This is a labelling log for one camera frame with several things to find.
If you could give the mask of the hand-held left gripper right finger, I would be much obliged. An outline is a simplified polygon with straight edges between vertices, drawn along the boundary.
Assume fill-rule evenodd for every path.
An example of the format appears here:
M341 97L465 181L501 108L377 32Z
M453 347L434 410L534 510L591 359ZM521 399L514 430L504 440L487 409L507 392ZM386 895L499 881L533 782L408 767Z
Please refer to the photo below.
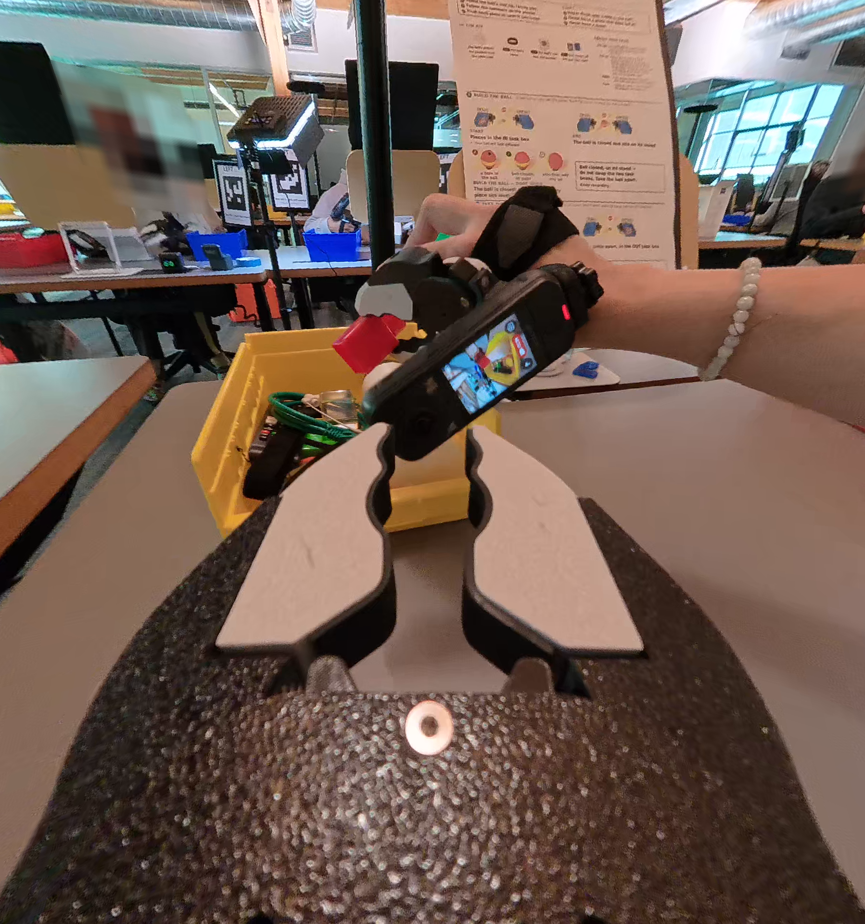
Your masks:
M582 659L633 659L645 646L577 494L483 426L469 429L471 549L462 630L506 676L523 660L573 683Z

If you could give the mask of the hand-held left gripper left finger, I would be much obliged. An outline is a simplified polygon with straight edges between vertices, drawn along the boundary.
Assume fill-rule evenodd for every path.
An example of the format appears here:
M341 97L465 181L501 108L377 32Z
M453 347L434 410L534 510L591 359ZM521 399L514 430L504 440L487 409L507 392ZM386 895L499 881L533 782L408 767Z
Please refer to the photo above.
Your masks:
M306 674L323 656L353 667L396 622L392 428L376 423L316 461L276 513L216 637L228 656L284 656Z

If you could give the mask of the red plastic block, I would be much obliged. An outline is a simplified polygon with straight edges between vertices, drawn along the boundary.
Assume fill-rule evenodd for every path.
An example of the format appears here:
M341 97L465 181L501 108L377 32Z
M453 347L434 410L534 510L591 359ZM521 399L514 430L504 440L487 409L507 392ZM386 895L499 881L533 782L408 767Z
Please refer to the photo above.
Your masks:
M406 321L391 314L360 316L334 341L333 349L353 372L366 375L397 348L406 327Z

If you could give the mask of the yellow plastic bin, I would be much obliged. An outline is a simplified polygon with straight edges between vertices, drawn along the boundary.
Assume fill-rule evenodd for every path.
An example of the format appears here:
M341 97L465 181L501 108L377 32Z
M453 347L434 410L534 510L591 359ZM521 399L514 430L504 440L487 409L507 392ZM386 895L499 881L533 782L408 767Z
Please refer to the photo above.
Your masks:
M247 455L265 418L267 398L278 391L362 394L362 374L337 355L341 327L250 333L238 347L191 453L191 463L222 535L228 537L259 501L243 495ZM460 521L468 515L465 433L425 458L398 459L390 479L390 533Z

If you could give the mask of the person's right forearm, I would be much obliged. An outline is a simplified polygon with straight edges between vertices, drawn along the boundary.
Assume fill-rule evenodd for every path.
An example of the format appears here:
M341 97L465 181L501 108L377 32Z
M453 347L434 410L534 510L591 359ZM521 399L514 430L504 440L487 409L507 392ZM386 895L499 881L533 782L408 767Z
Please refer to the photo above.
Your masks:
M865 431L865 263L742 268L713 375Z

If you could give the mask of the person's right hand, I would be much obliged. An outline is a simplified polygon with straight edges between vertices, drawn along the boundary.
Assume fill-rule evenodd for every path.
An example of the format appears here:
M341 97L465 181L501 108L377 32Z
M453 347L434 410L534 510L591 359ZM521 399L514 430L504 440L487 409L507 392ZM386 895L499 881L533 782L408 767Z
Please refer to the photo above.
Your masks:
M443 257L469 257L496 208L444 194L421 205L411 246ZM537 269L583 264L597 273L603 296L577 342L632 351L706 370L722 347L738 299L738 273L666 270L605 260L583 237L568 237L535 261Z

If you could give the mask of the blue plastic bin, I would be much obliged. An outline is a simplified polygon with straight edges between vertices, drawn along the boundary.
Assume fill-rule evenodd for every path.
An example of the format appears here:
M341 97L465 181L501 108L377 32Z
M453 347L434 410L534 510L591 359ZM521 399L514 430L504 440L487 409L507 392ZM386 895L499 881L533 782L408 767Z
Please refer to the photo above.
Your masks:
M335 233L311 229L306 230L302 237L312 262L352 263L362 259L360 229Z
M191 249L192 258L196 262L208 262L205 248L217 247L220 252L231 260L240 260L246 255L248 249L248 236L246 228L233 232L203 234L190 230L185 235L186 242Z

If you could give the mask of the black remote control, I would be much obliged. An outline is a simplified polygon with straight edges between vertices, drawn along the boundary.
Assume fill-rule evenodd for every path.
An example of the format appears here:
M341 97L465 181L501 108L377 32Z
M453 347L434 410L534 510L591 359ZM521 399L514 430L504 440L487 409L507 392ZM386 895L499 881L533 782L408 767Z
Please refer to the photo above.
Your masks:
M305 433L284 424L263 427L250 448L242 496L265 501L279 495L289 473L295 468L304 437Z

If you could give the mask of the black white marker sign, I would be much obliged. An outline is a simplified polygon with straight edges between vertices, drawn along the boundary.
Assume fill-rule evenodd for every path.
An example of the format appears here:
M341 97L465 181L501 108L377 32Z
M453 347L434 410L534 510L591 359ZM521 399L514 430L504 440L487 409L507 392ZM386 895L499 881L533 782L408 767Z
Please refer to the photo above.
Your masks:
M284 175L269 173L268 191L272 208L281 213L311 211L310 177L307 165L289 162L290 172Z
M214 157L212 168L224 225L252 228L254 210L250 182L242 161L237 157Z

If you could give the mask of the black vertical pole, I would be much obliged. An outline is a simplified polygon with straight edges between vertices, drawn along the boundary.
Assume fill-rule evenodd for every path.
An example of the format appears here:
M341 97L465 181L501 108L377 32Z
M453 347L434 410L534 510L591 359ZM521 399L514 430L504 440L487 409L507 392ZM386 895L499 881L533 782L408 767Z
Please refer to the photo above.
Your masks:
M393 153L388 43L383 1L354 1L357 79L371 263L394 256Z

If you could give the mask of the LED light panel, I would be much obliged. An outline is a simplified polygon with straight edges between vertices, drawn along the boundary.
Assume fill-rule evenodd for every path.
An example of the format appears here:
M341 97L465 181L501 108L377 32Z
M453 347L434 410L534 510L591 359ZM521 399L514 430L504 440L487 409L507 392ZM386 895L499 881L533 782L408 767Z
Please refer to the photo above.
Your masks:
M233 148L282 155L300 164L316 154L323 137L315 99L301 93L256 98L228 132Z

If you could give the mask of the printed instruction sheet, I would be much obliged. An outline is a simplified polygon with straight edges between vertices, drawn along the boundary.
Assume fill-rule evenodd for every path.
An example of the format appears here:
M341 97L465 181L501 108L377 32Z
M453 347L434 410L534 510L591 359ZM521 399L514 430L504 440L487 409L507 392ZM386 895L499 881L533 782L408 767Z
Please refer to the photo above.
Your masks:
M554 187L616 263L681 265L661 2L449 3L466 197Z

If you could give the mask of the wood-edged work table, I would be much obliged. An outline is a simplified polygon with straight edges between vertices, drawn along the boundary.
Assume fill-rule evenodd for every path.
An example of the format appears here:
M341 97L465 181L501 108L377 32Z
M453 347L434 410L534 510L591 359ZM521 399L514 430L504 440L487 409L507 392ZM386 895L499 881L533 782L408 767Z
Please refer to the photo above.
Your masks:
M0 559L153 380L140 356L0 365Z

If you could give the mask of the red plastic bin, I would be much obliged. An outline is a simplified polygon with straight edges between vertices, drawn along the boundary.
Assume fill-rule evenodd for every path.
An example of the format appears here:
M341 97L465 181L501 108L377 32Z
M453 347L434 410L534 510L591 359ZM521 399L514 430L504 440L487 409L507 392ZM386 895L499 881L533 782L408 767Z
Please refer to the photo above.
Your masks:
M22 232L0 234L0 271L69 266L69 255L59 232L26 236Z

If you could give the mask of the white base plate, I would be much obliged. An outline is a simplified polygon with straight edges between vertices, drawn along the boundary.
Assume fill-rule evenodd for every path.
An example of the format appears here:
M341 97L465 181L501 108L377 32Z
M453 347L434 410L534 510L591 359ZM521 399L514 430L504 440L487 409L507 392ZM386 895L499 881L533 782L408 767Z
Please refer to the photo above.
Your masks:
M570 374L577 364L587 360L600 363L598 379L577 379ZM677 360L631 351L575 348L547 374L522 385L510 400L573 398L698 381L697 370Z

